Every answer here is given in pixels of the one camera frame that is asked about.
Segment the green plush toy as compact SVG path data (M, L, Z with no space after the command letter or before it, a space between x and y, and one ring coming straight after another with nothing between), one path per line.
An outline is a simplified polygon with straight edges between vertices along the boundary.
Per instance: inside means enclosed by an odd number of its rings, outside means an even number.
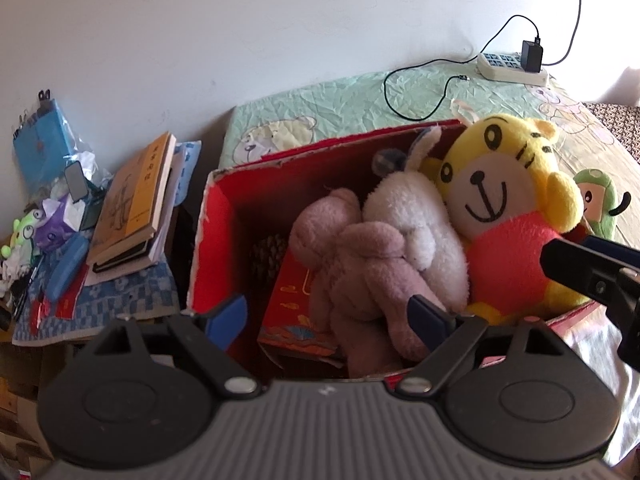
M627 210L631 194L618 195L611 177L600 169L589 168L578 171L574 181L582 193L584 211L582 216L588 222L595 236L612 240L617 217Z

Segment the yellow tiger plush toy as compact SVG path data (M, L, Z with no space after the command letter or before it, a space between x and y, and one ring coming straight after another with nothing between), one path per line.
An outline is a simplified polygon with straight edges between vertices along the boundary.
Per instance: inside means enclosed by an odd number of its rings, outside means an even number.
M555 318L586 302L544 275L544 245L574 230L584 202L553 153L555 126L508 114L467 126L434 181L463 238L469 312L492 324Z

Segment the red decorated envelope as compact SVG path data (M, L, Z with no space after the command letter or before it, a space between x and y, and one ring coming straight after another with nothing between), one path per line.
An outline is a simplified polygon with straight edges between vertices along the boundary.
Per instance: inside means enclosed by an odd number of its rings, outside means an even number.
M285 358L292 358L342 367L344 362L334 339L317 332L310 322L311 282L312 273L288 249L262 318L257 342L279 366Z

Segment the pink plush toy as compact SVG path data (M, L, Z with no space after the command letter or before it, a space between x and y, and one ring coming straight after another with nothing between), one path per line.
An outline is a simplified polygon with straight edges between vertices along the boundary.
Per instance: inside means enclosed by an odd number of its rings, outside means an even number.
M364 221L354 192L339 188L307 206L288 248L312 274L310 322L333 336L350 376L390 373L427 357L409 326L408 302L420 295L442 303L405 259L398 229Z

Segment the patterned brown blanket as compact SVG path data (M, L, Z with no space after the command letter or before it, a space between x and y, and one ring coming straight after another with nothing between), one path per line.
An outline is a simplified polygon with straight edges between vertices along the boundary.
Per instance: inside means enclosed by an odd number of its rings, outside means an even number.
M640 162L640 107L597 102L587 102L586 107Z

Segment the white rabbit plush toy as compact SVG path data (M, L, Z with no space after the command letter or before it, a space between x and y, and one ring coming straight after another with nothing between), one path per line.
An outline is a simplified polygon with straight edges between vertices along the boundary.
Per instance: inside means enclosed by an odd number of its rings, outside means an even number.
M408 153L386 148L374 155L372 171L381 182L363 205L363 219L398 229L405 239L408 263L447 310L461 312L468 305L470 292L463 245L438 189L420 171L441 136L442 128L428 127Z

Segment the red cardboard box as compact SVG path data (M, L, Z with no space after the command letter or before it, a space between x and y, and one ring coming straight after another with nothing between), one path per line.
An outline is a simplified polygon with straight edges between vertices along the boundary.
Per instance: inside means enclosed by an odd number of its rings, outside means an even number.
M442 128L442 136L420 171L434 184L450 146L472 124L430 126ZM287 251L299 214L332 191L348 188L354 192L363 218L363 205L381 182L381 178L376 183L367 181L366 157L366 144L344 141L326 151L296 155L284 162L253 162L213 174L198 222L190 306L201 310L233 295L257 294L265 283L264 274L254 270L252 250L258 240L280 234Z

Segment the yellow book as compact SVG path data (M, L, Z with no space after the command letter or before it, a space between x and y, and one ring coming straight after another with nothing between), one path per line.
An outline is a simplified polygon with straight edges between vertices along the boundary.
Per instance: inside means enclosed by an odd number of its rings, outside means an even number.
M93 231L87 264L102 272L144 255L160 229L176 138L158 136L116 172Z

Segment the blue pencil case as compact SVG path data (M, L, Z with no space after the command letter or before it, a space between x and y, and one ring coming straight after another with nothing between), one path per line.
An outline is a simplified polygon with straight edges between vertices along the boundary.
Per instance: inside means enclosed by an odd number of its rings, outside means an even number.
M44 296L47 300L55 304L65 294L76 274L84 265L89 246L88 238L80 233L65 243L65 252L54 267L47 287L44 289Z

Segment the black power adapter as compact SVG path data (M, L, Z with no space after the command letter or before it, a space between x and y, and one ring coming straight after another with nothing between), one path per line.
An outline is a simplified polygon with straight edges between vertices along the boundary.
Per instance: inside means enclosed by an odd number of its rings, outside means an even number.
M533 41L524 40L521 50L521 68L526 73L539 73L542 66L542 56L544 49L541 47L540 39Z

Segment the white power strip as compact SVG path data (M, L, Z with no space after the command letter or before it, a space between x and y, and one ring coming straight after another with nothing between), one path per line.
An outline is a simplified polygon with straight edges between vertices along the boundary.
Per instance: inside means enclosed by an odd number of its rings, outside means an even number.
M476 66L483 77L493 81L535 87L545 87L549 81L549 74L543 68L538 73L526 72L516 53L483 52L477 55Z

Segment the green yellow cartoon bedsheet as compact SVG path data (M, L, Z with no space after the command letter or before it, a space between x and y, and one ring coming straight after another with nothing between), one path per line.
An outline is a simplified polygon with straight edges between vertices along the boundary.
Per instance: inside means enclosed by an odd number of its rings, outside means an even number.
M380 177L372 171L372 160L378 151L407 151L414 134L429 126L467 125L494 113L551 122L558 132L554 152L563 172L574 179L580 170L600 169L611 177L618 195L629 192L631 203L617 217L612 241L638 246L639 166L610 130L551 82L545 87L495 82L483 77L476 64L435 64L326 82L243 105L232 114L214 174L253 162L284 162L349 141L366 144L366 179L376 183ZM586 235L594 234L582 217L562 237L580 240ZM254 266L269 271L284 254L282 235L263 236L252 250ZM548 320L620 401L622 417L605 454L616 465L639 443L639 376L618 357L620 332L600 304L586 299Z

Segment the purple small toy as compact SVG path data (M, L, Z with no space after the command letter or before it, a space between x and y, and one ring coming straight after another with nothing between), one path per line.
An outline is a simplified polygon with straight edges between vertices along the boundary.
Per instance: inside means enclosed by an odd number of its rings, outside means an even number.
M52 252L80 230L86 204L73 201L70 194L62 200L46 198L42 202L43 218L37 224L35 245L40 252Z

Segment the green frog figurine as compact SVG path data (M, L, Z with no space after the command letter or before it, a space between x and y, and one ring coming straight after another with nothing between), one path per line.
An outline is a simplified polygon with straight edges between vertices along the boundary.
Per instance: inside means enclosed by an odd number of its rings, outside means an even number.
M32 262L34 237L43 219L44 213L38 208L32 209L21 219L15 219L9 244L1 247L2 258L15 256L21 266L28 266Z

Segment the blue plastic package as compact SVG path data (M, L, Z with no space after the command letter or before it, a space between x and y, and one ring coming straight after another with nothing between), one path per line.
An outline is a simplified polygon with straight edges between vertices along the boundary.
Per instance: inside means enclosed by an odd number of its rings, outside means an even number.
M72 162L76 140L49 89L40 90L37 106L21 117L13 148L29 196L61 177Z

